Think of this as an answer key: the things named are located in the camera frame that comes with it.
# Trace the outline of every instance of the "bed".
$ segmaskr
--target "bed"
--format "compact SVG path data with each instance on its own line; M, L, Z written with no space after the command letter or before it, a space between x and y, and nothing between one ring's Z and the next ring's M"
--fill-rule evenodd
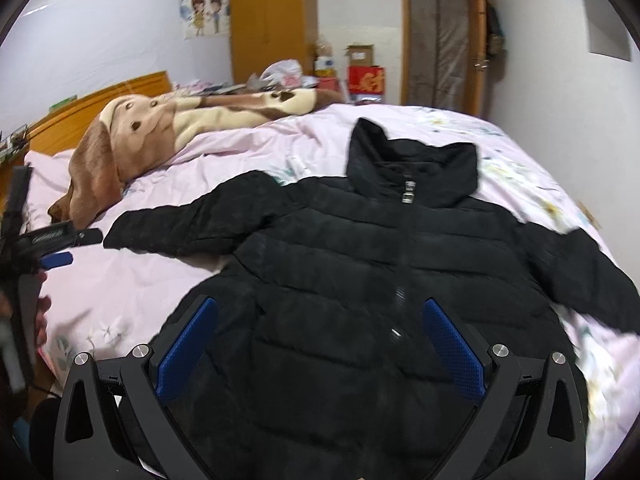
M68 187L71 150L106 102L124 92L157 96L169 90L165 73L151 74L96 92L36 124L30 135L31 151L24 155L24 162L34 168L27 205L30 227L49 223L47 208ZM480 155L478 198L510 209L523 221L559 232L581 227L611 257L596 229L564 190L500 128L423 107L332 105L257 128L200 134L166 164L133 181L123 200L101 214L93 226L106 234L126 210L188 203L249 170L266 171L281 184L312 175L341 176L350 131L359 117L378 122L392 138L434 145L474 142ZM51 295L54 308L48 314L49 339L42 358L58 387L78 352L111 358L149 341L180 298L224 264L223 258L176 260L101 246L72 253L75 263L52 270L43 289ZM616 334L572 312L558 312L588 381L590 480L620 447L640 411L640 338Z

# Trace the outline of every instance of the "silver bolt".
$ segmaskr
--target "silver bolt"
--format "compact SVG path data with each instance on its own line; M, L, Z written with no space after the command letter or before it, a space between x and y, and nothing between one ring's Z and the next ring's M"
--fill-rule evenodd
M498 357L507 357L507 355L509 355L509 349L505 345L500 345L500 344L494 345L494 347L491 348L491 350Z
M133 348L133 357L141 358L149 353L149 347L147 345L138 345Z
M551 358L559 365L563 365L566 362L566 357L564 357L564 354L561 354L560 352L553 352Z
M83 365L88 360L89 360L89 354L87 352L81 352L76 356L76 358L74 359L74 362L77 365Z

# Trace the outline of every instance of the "brown and cream blanket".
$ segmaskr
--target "brown and cream blanket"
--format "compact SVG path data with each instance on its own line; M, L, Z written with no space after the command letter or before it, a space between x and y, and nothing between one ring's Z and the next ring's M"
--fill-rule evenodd
M82 137L69 162L69 189L49 215L85 228L121 200L127 182L168 161L197 134L259 126L341 102L340 94L320 89L166 101L118 97Z

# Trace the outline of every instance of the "jacket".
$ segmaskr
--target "jacket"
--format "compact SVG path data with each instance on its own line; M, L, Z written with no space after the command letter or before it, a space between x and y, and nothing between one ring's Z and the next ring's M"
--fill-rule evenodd
M199 294L220 309L170 406L216 478L423 478L472 409L422 334L428 298L489 345L565 354L587 417L584 378L552 302L638 332L638 293L584 231L521 224L470 197L477 163L473 144L388 140L360 120L345 178L281 187L251 171L189 205L118 218L107 248L232 255L167 320Z

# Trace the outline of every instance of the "jacket's left sleeve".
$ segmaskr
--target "jacket's left sleeve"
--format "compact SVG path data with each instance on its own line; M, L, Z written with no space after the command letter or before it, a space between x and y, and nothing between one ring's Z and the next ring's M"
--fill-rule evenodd
M293 208L276 181L249 171L182 206L123 213L104 239L104 247L169 256L231 254L252 232Z
M515 229L530 271L552 301L613 329L640 334L635 285L585 231L562 235L531 222Z

